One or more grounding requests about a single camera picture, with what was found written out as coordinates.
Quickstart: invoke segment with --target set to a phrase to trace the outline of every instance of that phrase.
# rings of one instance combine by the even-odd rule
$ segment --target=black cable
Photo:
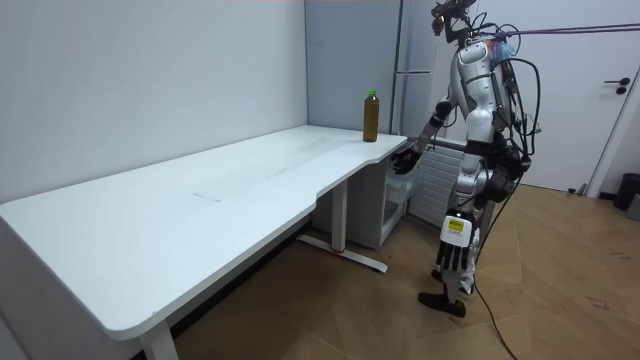
[[[482,254],[482,249],[484,249],[484,245],[487,243],[487,240],[489,239],[489,234],[491,234],[491,230],[493,229],[493,225],[496,224],[496,221],[498,221],[498,219],[500,218],[500,215],[502,215],[502,211],[504,211],[504,209],[507,207],[507,204],[509,203],[509,200],[511,200],[511,197],[513,196],[513,194],[515,194],[516,190],[518,190],[518,186],[520,186],[520,180],[522,180],[522,178],[518,178],[518,181],[516,182],[516,186],[513,188],[513,191],[511,191],[511,193],[509,194],[509,196],[507,197],[507,199],[504,201],[504,205],[502,206],[502,209],[500,209],[500,211],[498,212],[498,215],[496,215],[496,218],[493,219],[493,222],[491,223],[491,226],[489,226],[489,230],[487,230],[487,234],[484,237],[484,241],[482,242],[482,244],[480,244],[480,249],[478,250],[478,255],[476,256],[476,268],[478,267],[478,262],[480,260],[480,254]],[[502,337],[502,334],[500,333],[500,329],[498,328],[498,324],[496,324],[496,319],[493,316],[493,312],[491,311],[491,308],[489,307],[489,304],[487,304],[487,301],[484,299],[484,296],[482,296],[482,293],[480,292],[480,289],[478,288],[478,280],[474,278],[474,286],[476,287],[476,291],[478,292],[478,295],[480,295],[480,299],[482,299],[482,302],[484,303],[484,306],[487,308],[487,311],[489,311],[489,316],[491,316],[491,322],[493,323],[493,327],[496,329],[496,333],[498,334],[498,338],[500,339],[500,343],[502,343],[502,346],[504,347],[505,350],[507,350],[507,352],[509,353],[509,355],[511,356],[511,358],[513,360],[518,360],[518,357],[516,357],[513,352],[511,351],[511,349],[509,348],[509,345],[507,345],[507,342],[504,341],[504,338]]]
[[[449,124],[449,125],[442,126],[443,128],[448,129],[448,128],[452,127],[453,125],[455,125],[456,121],[458,121],[458,106],[453,108],[453,112],[455,113],[454,118],[453,118],[453,122],[451,124]]]
[[[514,29],[516,32],[520,32],[520,29],[518,29],[517,27],[515,27],[514,25],[511,25],[511,24],[504,24],[504,25],[498,27],[498,32],[502,31],[502,28],[505,27],[505,26],[508,26],[508,27]],[[522,35],[518,34],[518,48],[516,49],[516,53],[513,54],[513,56],[518,55],[518,53],[520,52],[520,47],[521,46],[522,46]]]
[[[533,71],[535,72],[535,75],[536,75],[536,84],[537,84],[536,112],[535,112],[535,115],[533,117],[533,128],[531,130],[531,132],[532,132],[531,134],[529,134],[526,131],[528,119],[525,116],[524,110],[522,108],[522,97],[520,96],[520,87],[518,86],[518,82],[517,82],[516,75],[515,75],[515,70],[513,69],[513,66],[511,64],[512,61],[521,62],[521,63],[524,63],[524,64],[527,64],[527,65],[531,66],[531,68],[533,69]],[[520,110],[521,110],[523,128],[525,129],[524,138],[521,137],[521,140],[523,141],[523,147],[526,146],[525,145],[526,144],[526,136],[531,135],[531,153],[528,152],[528,150],[529,150],[528,147],[525,150],[527,151],[526,155],[532,156],[536,152],[535,135],[536,135],[536,129],[538,127],[538,116],[540,115],[540,101],[541,101],[541,97],[542,97],[542,85],[541,85],[541,82],[540,82],[540,71],[538,70],[538,67],[534,63],[532,63],[531,61],[520,59],[520,58],[509,58],[509,59],[501,60],[491,68],[491,71],[495,70],[496,67],[500,66],[502,63],[505,63],[505,62],[509,62],[509,67],[511,68],[511,71],[513,72],[514,82],[516,84],[516,87],[518,88],[518,97],[520,99],[519,100],[519,106],[520,106]]]
[[[471,23],[469,22],[469,17],[467,15],[463,15],[462,17],[462,21],[464,21],[464,24],[467,25],[467,28],[472,31],[473,30],[473,26],[471,25]]]
[[[524,150],[521,151],[522,155],[528,155],[529,154],[529,143],[527,142],[527,136],[525,135],[526,132],[523,134],[523,131],[521,129],[524,128],[524,131],[526,131],[526,129],[528,128],[529,125],[529,119],[527,117],[525,117],[525,113],[524,113],[524,108],[522,107],[522,104],[518,102],[518,100],[515,98],[515,96],[513,96],[513,94],[510,95],[511,98],[511,103],[514,107],[514,109],[520,110],[520,118],[522,119],[522,123],[516,128],[516,133],[518,133],[518,137],[520,138],[520,142],[523,144],[523,148]]]
[[[487,311],[489,311],[489,316],[491,316],[491,322],[493,323],[493,327],[496,329],[496,333],[498,334],[498,338],[500,339],[502,346],[504,347],[505,350],[507,350],[507,352],[509,353],[509,355],[513,360],[518,360],[518,357],[513,354],[513,352],[509,348],[509,345],[507,345],[507,342],[504,341],[504,338],[502,337],[502,334],[498,329],[498,324],[496,324],[496,319],[493,317],[493,312],[491,311],[489,304],[487,304],[487,300],[484,299],[484,296],[482,296],[482,293],[480,292],[480,288],[478,287],[478,280],[474,282],[474,286],[476,287],[476,291],[478,292],[478,295],[480,295],[480,299],[482,299],[484,306],[487,308]]]
[[[509,129],[509,137],[506,138],[505,140],[509,141],[511,143],[511,146],[513,146],[516,150],[518,150],[518,152],[520,152],[521,154],[524,155],[524,150],[522,150],[522,148],[520,147],[520,145],[518,145],[518,143],[513,141],[513,124],[507,123],[507,121],[500,114],[499,110],[496,111],[496,114],[498,114],[498,118],[500,118],[500,120],[505,124],[507,129]]]
[[[472,200],[475,200],[478,197],[478,195],[476,194],[475,196],[472,196],[470,198],[468,198],[467,200],[465,200],[464,202],[458,204],[457,206],[465,206],[468,203],[470,203]]]
[[[436,130],[436,134],[433,135],[433,137],[431,138],[431,147],[427,147],[427,151],[429,151],[430,149],[433,149],[433,151],[436,151],[436,138],[438,137],[438,133],[440,132],[441,128],[438,128],[438,130]]]
[[[480,16],[483,16],[482,21],[480,21],[480,26],[478,27],[482,27],[482,24],[484,24],[484,21],[487,20],[487,12],[481,12],[480,14],[476,15],[476,17],[473,19],[473,22],[471,23],[471,30],[474,29],[475,25],[476,25],[476,21],[478,21],[478,18]]]
[[[496,32],[495,32],[495,33],[484,33],[484,32],[480,32],[480,30],[488,29],[488,28],[490,28],[490,27],[492,27],[492,26],[496,28]],[[475,28],[475,29],[473,29],[473,30],[475,30],[476,35],[495,35],[496,33],[498,33],[498,32],[499,32],[499,30],[498,30],[498,29],[500,29],[500,27],[498,26],[498,24],[489,22],[489,23],[486,23],[486,24],[480,25],[480,26],[478,26],[477,28]]]
[[[516,182],[516,186],[514,186],[513,190],[511,191],[507,199],[504,201],[504,205],[502,205],[502,208],[500,209],[500,211],[498,211],[498,215],[496,215],[496,218],[493,219],[493,221],[491,222],[491,226],[489,226],[489,229],[487,230],[487,234],[484,236],[484,241],[482,242],[482,244],[480,244],[478,255],[476,255],[476,268],[478,267],[478,262],[480,261],[480,255],[482,254],[482,249],[484,249],[484,245],[487,243],[487,240],[489,239],[489,234],[491,234],[491,230],[493,230],[493,226],[496,224],[496,222],[500,218],[500,215],[502,215],[502,212],[507,207],[507,204],[509,203],[509,200],[511,200],[511,197],[513,196],[513,194],[515,194],[516,190],[518,190],[518,186],[520,186],[521,180],[522,180],[522,177],[518,178],[518,181]]]

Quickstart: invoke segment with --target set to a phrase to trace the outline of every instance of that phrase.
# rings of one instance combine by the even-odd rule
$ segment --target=brown liquid
[[[364,136],[366,142],[378,140],[378,115],[380,113],[380,101],[375,96],[369,96],[364,101]]]

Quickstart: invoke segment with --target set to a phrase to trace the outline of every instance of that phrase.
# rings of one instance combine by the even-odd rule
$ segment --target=desk leg
[[[179,360],[166,320],[140,336],[147,360]]]
[[[375,271],[385,273],[389,268],[387,265],[345,249],[347,242],[347,185],[347,180],[344,180],[331,190],[331,196],[333,198],[331,245],[309,235],[300,235],[298,236],[298,240],[368,266]]]

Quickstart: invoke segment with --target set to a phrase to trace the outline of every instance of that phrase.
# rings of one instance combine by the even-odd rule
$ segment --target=radiator
[[[441,138],[436,140],[435,149],[429,145],[418,168],[422,180],[411,197],[410,214],[437,227],[442,226],[449,196],[458,178],[464,146],[463,142]]]

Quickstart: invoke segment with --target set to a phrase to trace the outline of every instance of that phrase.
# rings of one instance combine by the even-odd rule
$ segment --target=power cord
[[[476,15],[476,17],[473,19],[473,22],[471,23],[471,30],[473,30],[476,26],[476,21],[478,21],[478,19],[480,18],[480,16],[482,16],[482,20],[480,21],[480,25],[478,27],[482,27],[482,25],[484,25],[484,21],[487,20],[487,12],[481,12],[480,14]]]
[[[535,111],[535,115],[533,116],[533,128],[531,129],[531,131],[527,131],[528,130],[528,123],[529,120],[527,118],[527,116],[525,116],[524,113],[524,109],[523,109],[523,104],[522,104],[522,96],[520,94],[520,87],[518,85],[518,80],[516,78],[515,75],[515,69],[513,68],[512,62],[520,62],[520,63],[524,63],[526,65],[529,65],[536,76],[536,85],[537,85],[537,97],[536,97],[536,111]],[[495,64],[494,66],[492,66],[491,71],[495,70],[496,67],[502,65],[503,63],[507,63],[509,66],[509,69],[512,71],[513,73],[513,78],[514,78],[514,83],[516,85],[516,87],[518,88],[518,92],[517,92],[517,105],[520,108],[520,116],[522,118],[522,129],[524,131],[520,131],[517,127],[516,127],[516,132],[518,133],[519,137],[520,137],[520,141],[522,142],[522,146],[523,146],[523,150],[521,151],[523,153],[523,155],[528,155],[528,156],[532,156],[535,154],[536,152],[536,142],[535,142],[535,136],[536,136],[536,132],[538,129],[538,117],[540,115],[540,101],[541,101],[541,97],[542,97],[542,86],[541,86],[541,81],[540,81],[540,71],[538,70],[538,67],[532,63],[531,61],[528,60],[524,60],[524,59],[520,59],[520,58],[509,58],[509,59],[504,59],[499,61],[497,64]],[[501,120],[505,123],[505,125],[507,124],[507,122],[502,119],[502,117],[500,116]],[[528,147],[528,142],[527,142],[527,136],[531,136],[531,152],[529,152],[529,147]]]
[[[511,200],[511,197],[513,196],[513,194],[515,194],[516,190],[518,190],[518,186],[520,185],[520,180],[522,180],[522,178],[518,179],[518,181],[516,182],[516,186],[513,188],[513,191],[511,191],[511,193],[509,194],[507,199],[504,201],[504,205],[502,206],[502,208],[498,212],[498,215],[496,215],[496,218],[493,219],[493,222],[491,222],[491,226],[489,226],[489,230],[487,230],[487,235],[484,237],[484,241],[480,245],[480,250],[478,250],[478,256],[476,256],[476,268],[478,267],[478,262],[480,261],[480,254],[482,254],[482,249],[484,249],[484,245],[487,243],[487,240],[489,239],[489,234],[491,234],[491,230],[493,229],[493,226],[496,224],[496,222],[500,218],[500,215],[502,215],[502,211],[504,211],[504,209],[507,207],[507,204],[509,203],[509,200]],[[487,301],[484,299],[484,296],[482,296],[482,293],[480,292],[480,288],[478,288],[478,280],[477,279],[475,279],[474,284],[475,284],[475,287],[476,287],[476,291],[478,292],[478,295],[480,295],[480,299],[482,299],[482,302],[484,303],[484,306],[487,308],[487,311],[489,311],[489,316],[491,317],[491,322],[493,323],[493,327],[496,329],[496,333],[498,334],[498,338],[500,339],[500,343],[502,344],[504,349],[507,350],[507,352],[509,353],[509,355],[511,356],[511,358],[513,360],[519,360],[518,357],[513,354],[513,351],[511,351],[511,349],[509,348],[509,345],[507,345],[507,342],[504,341],[504,338],[502,337],[502,334],[500,333],[500,329],[498,328],[498,324],[496,324],[496,319],[493,316],[493,312],[491,311],[491,308],[489,307],[489,304],[487,304]]]
[[[478,280],[475,281],[475,287],[476,287],[476,291],[478,292],[478,295],[480,295],[480,299],[482,299],[482,302],[484,303],[484,306],[487,308],[487,311],[489,311],[489,316],[491,316],[491,322],[493,322],[493,327],[496,329],[496,333],[498,334],[498,338],[502,343],[502,347],[504,347],[504,349],[507,350],[507,352],[509,353],[509,355],[513,360],[519,360],[518,357],[515,356],[513,351],[509,349],[509,345],[507,345],[507,343],[504,341],[504,338],[502,337],[502,334],[498,329],[498,325],[496,324],[496,319],[493,317],[493,312],[491,312],[491,308],[489,307],[489,304],[487,304],[487,301],[484,299],[484,296],[482,296],[482,293],[480,292],[480,288],[478,287]]]
[[[431,144],[427,147],[427,151],[436,151],[436,138],[438,137],[438,133],[440,133],[440,129],[441,128],[438,128],[438,130],[436,130],[436,134],[431,138]]]
[[[502,25],[502,26],[499,26],[499,27],[498,27],[498,32],[501,32],[501,31],[502,31],[502,28],[503,28],[503,27],[505,27],[505,26],[508,26],[508,27],[512,28],[512,29],[513,29],[513,30],[515,30],[516,32],[519,32],[519,31],[520,31],[520,29],[518,29],[517,27],[515,27],[515,26],[513,26],[513,25],[511,25],[511,24],[504,24],[504,25]],[[520,52],[520,47],[521,47],[521,46],[522,46],[522,35],[518,34],[518,48],[516,49],[516,53],[515,53],[515,54],[513,54],[513,56],[518,55],[518,53]]]
[[[458,121],[458,106],[456,105],[456,107],[453,108],[453,112],[454,112],[454,118],[453,118],[453,122],[449,125],[445,125],[443,126],[443,128],[448,129],[450,127],[452,127],[453,125],[456,124],[456,121]]]

